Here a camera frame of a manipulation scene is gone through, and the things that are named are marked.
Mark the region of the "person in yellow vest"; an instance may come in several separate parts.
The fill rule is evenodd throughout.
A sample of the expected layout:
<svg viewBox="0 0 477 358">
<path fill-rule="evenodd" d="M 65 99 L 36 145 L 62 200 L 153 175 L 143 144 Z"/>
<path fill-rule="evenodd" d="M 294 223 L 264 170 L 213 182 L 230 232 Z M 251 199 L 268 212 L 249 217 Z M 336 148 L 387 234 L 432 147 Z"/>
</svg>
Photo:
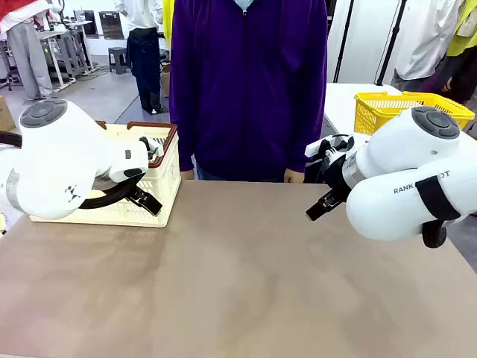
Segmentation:
<svg viewBox="0 0 477 358">
<path fill-rule="evenodd" d="M 465 104 L 476 88 L 477 0 L 465 0 L 446 56 L 420 91 Z"/>
</svg>

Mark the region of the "person with yellow cloth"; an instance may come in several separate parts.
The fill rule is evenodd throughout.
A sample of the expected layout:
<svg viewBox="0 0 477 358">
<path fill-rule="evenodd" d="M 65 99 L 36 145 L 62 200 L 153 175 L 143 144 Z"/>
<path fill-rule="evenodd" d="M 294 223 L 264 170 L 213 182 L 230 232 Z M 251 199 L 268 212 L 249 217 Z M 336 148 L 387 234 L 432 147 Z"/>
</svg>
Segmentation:
<svg viewBox="0 0 477 358">
<path fill-rule="evenodd" d="M 163 3 L 163 34 L 167 42 L 167 48 L 171 49 L 172 25 L 174 16 L 175 0 L 162 0 Z"/>
</svg>

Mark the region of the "person with dark jeans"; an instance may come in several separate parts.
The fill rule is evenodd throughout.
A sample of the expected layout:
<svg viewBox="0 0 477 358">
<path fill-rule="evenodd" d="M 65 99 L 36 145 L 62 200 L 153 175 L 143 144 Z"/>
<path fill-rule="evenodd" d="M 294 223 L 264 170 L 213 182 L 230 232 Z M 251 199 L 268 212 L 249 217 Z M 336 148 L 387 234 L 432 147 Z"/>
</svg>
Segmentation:
<svg viewBox="0 0 477 358">
<path fill-rule="evenodd" d="M 160 102 L 160 47 L 158 27 L 163 23 L 162 0 L 113 0 L 115 11 L 129 26 L 126 63 L 136 79 L 142 109 L 164 113 Z"/>
</svg>

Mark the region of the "small cardboard box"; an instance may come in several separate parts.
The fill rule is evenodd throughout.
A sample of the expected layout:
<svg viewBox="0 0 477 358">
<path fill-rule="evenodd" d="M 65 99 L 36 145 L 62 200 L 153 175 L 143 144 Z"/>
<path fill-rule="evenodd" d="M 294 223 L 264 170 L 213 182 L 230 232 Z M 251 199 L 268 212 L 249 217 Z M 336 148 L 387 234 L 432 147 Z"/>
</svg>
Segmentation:
<svg viewBox="0 0 477 358">
<path fill-rule="evenodd" d="M 170 63 L 162 64 L 161 72 L 160 72 L 160 81 L 161 81 L 162 94 L 165 98 L 168 98 L 170 96 L 170 71 L 171 71 Z"/>
</svg>

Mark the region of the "dark monitor on desk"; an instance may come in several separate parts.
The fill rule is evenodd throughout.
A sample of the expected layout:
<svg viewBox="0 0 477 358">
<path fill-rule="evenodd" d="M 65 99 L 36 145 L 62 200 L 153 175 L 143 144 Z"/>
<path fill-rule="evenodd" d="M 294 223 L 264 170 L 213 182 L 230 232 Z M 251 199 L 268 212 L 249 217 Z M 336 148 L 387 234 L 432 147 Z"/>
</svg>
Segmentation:
<svg viewBox="0 0 477 358">
<path fill-rule="evenodd" d="M 75 10 L 74 15 L 76 22 L 83 22 L 83 29 L 87 37 L 99 38 L 93 10 Z"/>
</svg>

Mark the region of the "yellow plastic shopping basket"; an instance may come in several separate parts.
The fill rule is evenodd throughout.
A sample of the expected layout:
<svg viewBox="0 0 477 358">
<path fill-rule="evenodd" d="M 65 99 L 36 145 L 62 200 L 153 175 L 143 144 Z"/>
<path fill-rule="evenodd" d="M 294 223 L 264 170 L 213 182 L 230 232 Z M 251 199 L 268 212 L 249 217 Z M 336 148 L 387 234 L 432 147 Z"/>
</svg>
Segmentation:
<svg viewBox="0 0 477 358">
<path fill-rule="evenodd" d="M 403 92 L 389 95 L 387 92 L 362 92 L 355 95 L 356 114 L 354 131 L 372 135 L 386 122 L 412 107 L 434 107 L 449 114 L 464 129 L 475 118 L 474 112 L 464 105 L 432 93 Z"/>
</svg>

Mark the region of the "black tripod leg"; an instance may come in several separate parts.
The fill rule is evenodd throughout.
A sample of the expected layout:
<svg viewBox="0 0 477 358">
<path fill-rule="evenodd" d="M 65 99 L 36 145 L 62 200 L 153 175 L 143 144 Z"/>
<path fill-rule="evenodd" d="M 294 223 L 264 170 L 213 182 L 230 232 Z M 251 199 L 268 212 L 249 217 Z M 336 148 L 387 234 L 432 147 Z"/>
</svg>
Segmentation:
<svg viewBox="0 0 477 358">
<path fill-rule="evenodd" d="M 348 11 L 347 11 L 347 18 L 346 18 L 346 22 L 345 22 L 345 25 L 344 25 L 343 36 L 342 36 L 342 39 L 341 39 L 340 51 L 338 53 L 337 63 L 336 63 L 336 67 L 335 67 L 335 73 L 334 73 L 333 81 L 332 81 L 333 83 L 338 83 L 338 79 L 339 79 L 339 75 L 340 75 L 340 71 L 341 71 L 341 64 L 342 64 L 342 60 L 344 58 L 344 49 L 345 49 L 345 46 L 346 46 L 347 35 L 348 35 L 349 28 L 350 28 L 350 22 L 351 22 L 351 17 L 352 17 L 352 13 L 353 13 L 354 1 L 355 0 L 350 0 L 349 8 L 348 8 Z"/>
<path fill-rule="evenodd" d="M 379 61 L 377 76 L 375 78 L 374 84 L 377 86 L 383 85 L 385 75 L 388 69 L 388 64 L 391 60 L 391 55 L 394 50 L 394 46 L 397 40 L 397 36 L 400 30 L 400 24 L 402 21 L 403 13 L 405 11 L 405 6 L 408 0 L 399 0 L 396 7 L 394 17 L 391 24 L 391 29 L 388 34 L 388 39 L 386 40 L 385 51 L 383 52 L 383 58 Z"/>
</svg>

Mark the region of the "grey plastic stool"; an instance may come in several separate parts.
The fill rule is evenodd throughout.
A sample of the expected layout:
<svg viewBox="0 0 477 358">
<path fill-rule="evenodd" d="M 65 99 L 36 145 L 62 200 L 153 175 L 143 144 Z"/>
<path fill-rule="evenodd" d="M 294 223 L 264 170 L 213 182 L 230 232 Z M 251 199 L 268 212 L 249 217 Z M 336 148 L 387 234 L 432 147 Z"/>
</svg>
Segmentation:
<svg viewBox="0 0 477 358">
<path fill-rule="evenodd" d="M 123 75 L 127 72 L 126 64 L 127 49 L 124 47 L 108 48 L 109 71 L 117 75 Z"/>
</svg>

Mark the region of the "cream basket with brown rim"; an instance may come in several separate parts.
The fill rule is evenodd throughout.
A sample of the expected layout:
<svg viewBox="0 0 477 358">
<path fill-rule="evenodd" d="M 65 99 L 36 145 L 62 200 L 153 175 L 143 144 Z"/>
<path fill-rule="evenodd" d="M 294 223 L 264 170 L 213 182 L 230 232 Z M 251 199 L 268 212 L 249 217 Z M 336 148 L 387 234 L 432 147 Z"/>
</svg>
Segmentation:
<svg viewBox="0 0 477 358">
<path fill-rule="evenodd" d="M 164 139 L 164 155 L 149 162 L 148 171 L 121 183 L 109 177 L 113 146 L 119 141 L 140 141 L 141 136 Z M 78 122 L 73 135 L 58 139 L 68 168 L 48 189 L 53 195 L 45 204 L 26 213 L 35 222 L 104 224 L 134 227 L 165 227 L 180 186 L 177 126 L 129 122 L 126 125 L 98 124 L 91 118 Z M 138 186 L 161 204 L 158 216 L 127 199 Z"/>
</svg>

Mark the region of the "black framed panel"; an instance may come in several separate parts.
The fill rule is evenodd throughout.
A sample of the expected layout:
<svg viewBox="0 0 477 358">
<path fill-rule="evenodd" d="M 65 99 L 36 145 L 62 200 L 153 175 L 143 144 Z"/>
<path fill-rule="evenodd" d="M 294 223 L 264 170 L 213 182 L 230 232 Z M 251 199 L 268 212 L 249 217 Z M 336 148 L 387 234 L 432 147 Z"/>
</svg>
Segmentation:
<svg viewBox="0 0 477 358">
<path fill-rule="evenodd" d="M 116 11 L 100 11 L 99 19 L 103 36 L 106 40 L 123 40 L 120 13 Z"/>
</svg>

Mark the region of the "person in white shirt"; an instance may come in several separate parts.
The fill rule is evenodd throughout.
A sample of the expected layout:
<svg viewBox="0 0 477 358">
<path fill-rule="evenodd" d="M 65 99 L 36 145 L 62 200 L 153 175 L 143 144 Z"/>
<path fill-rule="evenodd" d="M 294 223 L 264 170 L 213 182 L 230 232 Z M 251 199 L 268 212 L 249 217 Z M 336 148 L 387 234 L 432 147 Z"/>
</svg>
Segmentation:
<svg viewBox="0 0 477 358">
<path fill-rule="evenodd" d="M 444 58 L 465 0 L 408 0 L 391 85 L 416 92 Z"/>
</svg>

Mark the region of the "white workshop desk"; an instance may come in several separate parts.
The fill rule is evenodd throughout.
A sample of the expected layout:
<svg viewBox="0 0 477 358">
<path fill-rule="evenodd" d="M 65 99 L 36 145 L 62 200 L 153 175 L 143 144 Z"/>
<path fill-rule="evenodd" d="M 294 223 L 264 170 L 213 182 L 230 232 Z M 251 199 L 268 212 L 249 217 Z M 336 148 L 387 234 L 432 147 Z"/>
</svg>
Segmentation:
<svg viewBox="0 0 477 358">
<path fill-rule="evenodd" d="M 86 44 L 83 22 L 58 25 L 54 31 L 40 31 L 39 40 L 47 61 L 51 81 L 57 81 L 54 92 L 74 84 L 78 76 L 91 75 L 98 68 Z"/>
</svg>

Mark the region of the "person in red top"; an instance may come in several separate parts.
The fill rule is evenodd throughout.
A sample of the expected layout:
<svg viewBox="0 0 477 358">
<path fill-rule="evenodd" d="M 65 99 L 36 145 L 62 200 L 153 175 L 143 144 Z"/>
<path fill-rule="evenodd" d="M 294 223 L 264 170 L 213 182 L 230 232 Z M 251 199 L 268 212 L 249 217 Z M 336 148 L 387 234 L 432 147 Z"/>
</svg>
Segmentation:
<svg viewBox="0 0 477 358">
<path fill-rule="evenodd" d="M 53 96 L 36 28 L 49 10 L 46 0 L 0 0 L 0 33 L 7 37 L 26 96 L 32 101 Z"/>
</svg>

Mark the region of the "person in purple hoodie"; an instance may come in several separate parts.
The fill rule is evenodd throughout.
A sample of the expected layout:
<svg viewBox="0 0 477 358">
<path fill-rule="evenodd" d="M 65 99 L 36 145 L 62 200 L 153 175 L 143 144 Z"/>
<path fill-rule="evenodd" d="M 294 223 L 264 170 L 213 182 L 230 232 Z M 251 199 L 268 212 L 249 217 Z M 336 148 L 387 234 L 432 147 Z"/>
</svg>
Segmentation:
<svg viewBox="0 0 477 358">
<path fill-rule="evenodd" d="M 170 119 L 195 115 L 195 178 L 305 174 L 326 75 L 326 0 L 175 0 Z"/>
</svg>

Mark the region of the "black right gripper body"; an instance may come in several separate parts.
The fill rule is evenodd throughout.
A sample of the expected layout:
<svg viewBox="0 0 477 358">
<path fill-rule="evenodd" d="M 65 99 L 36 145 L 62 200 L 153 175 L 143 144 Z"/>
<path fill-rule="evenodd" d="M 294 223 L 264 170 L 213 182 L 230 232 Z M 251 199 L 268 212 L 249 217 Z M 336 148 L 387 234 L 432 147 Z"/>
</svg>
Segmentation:
<svg viewBox="0 0 477 358">
<path fill-rule="evenodd" d="M 328 151 L 323 160 L 323 179 L 332 195 L 349 195 L 350 186 L 344 179 L 343 170 L 347 164 L 346 154 L 340 151 Z"/>
</svg>

